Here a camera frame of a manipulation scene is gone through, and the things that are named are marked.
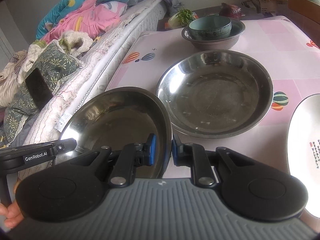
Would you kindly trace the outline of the person's left hand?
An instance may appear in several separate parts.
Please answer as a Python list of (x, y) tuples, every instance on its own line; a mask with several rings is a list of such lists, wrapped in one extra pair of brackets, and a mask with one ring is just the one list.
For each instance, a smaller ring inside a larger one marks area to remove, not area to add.
[(4, 226), (9, 229), (16, 227), (22, 220), (24, 216), (21, 213), (20, 207), (14, 200), (8, 207), (1, 204), (1, 216), (4, 217)]

